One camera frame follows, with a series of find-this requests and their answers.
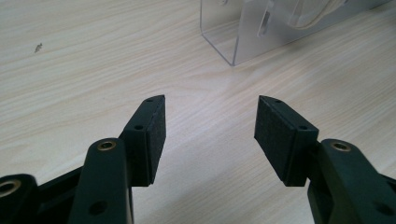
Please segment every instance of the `light wooden surface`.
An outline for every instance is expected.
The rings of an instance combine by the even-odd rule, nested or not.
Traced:
[[[118,136],[165,94],[155,184],[134,189],[144,223],[313,223],[253,139],[259,95],[279,98],[396,177],[396,4],[230,67],[204,41],[198,0],[0,1],[0,176],[39,184]],[[42,44],[35,53],[36,46]]]

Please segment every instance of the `small debris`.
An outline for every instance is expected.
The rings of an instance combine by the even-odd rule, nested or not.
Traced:
[[[41,48],[43,47],[43,44],[40,43],[39,45],[37,45],[37,47],[35,47],[35,53],[39,52],[41,50]]]

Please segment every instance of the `clear acrylic box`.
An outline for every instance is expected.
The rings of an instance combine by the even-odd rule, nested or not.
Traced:
[[[390,0],[346,0],[308,28],[299,27],[309,18],[308,13],[299,14],[302,1],[201,0],[201,32],[227,63],[234,66]],[[316,8],[309,10],[318,14]]]

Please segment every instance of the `wood grain surface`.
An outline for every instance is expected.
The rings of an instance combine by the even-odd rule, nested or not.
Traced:
[[[167,139],[150,223],[313,223],[253,138],[259,95],[283,100],[396,178],[396,4],[230,67],[202,38],[198,0],[0,1],[0,176],[39,184],[118,136],[165,94]]]

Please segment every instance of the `wooden table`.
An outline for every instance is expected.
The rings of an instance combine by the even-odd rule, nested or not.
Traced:
[[[285,188],[253,138],[259,95],[396,178],[394,1],[236,67],[199,15],[198,0],[1,1],[0,176],[42,184],[77,168],[165,94],[167,139],[155,184],[134,189],[136,223],[313,223],[306,188]]]

